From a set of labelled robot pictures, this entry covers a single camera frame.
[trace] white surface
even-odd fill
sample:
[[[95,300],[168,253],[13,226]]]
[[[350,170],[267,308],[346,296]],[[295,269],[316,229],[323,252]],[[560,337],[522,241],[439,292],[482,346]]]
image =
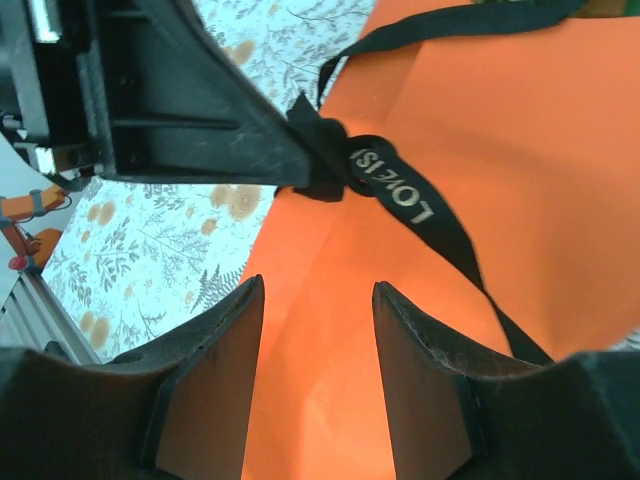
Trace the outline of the white surface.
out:
[[[273,192],[94,178],[43,279],[100,358],[110,360],[238,285]]]
[[[2,163],[0,195],[3,197],[20,197],[27,195],[31,190],[45,190],[51,186],[49,180],[24,163],[2,135],[0,135],[0,162]],[[60,212],[52,212],[45,217],[34,218],[21,226],[32,234],[45,228],[64,230],[80,195],[72,195],[74,205],[70,208]],[[3,305],[18,278],[18,273],[8,267],[9,260],[15,256],[15,253],[4,236],[0,235],[0,237],[0,305]]]

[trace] orange flower pattern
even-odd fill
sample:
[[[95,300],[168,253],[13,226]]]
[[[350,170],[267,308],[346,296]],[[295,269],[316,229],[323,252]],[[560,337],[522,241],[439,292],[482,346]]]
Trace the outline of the orange flower pattern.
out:
[[[100,215],[100,205],[92,205],[87,214],[87,220],[93,222]]]
[[[211,205],[219,208],[229,201],[231,196],[231,185],[216,185],[211,191]]]
[[[98,215],[98,225],[104,227],[107,225],[111,219],[113,219],[113,215],[116,212],[116,204],[113,202],[107,202],[102,206],[100,210],[100,214]]]
[[[87,310],[79,321],[80,331],[88,336],[91,346],[99,350],[104,347],[109,333],[111,324],[106,317],[96,319],[95,314],[91,310]]]
[[[200,232],[202,232],[203,235],[209,236],[216,230],[217,224],[218,220],[216,220],[215,218],[207,218],[204,222],[202,222]]]
[[[249,61],[253,51],[256,49],[256,42],[253,40],[245,40],[233,47],[229,53],[231,60],[236,62],[237,65],[244,65]]]
[[[258,185],[240,185],[231,194],[229,213],[234,220],[244,220],[258,207],[262,188]]]

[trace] orange paper bag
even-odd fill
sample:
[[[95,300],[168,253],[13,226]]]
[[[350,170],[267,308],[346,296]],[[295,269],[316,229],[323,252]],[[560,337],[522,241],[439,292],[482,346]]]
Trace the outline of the orange paper bag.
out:
[[[367,31],[454,0],[378,3]],[[352,58],[322,110],[437,187],[487,290],[553,359],[640,319],[640,19],[571,18]],[[266,284],[247,480],[392,480],[371,315],[386,280],[509,354],[487,298],[374,198],[278,194],[246,277]]]

